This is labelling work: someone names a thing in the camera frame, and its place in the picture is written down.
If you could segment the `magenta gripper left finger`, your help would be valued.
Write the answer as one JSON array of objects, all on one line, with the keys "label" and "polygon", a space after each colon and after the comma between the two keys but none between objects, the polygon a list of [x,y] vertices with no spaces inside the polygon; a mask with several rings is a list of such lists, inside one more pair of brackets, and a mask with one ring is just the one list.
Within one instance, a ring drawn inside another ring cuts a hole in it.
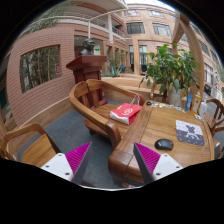
[{"label": "magenta gripper left finger", "polygon": [[89,142],[67,154],[58,153],[42,169],[80,185],[92,152],[91,146],[92,143]]}]

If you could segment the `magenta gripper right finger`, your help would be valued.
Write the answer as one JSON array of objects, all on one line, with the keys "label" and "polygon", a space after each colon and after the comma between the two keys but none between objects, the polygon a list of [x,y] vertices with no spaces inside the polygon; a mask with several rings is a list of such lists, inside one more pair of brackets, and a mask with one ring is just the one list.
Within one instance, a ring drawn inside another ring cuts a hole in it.
[{"label": "magenta gripper right finger", "polygon": [[143,181],[152,183],[182,169],[169,154],[159,154],[139,143],[133,149]]}]

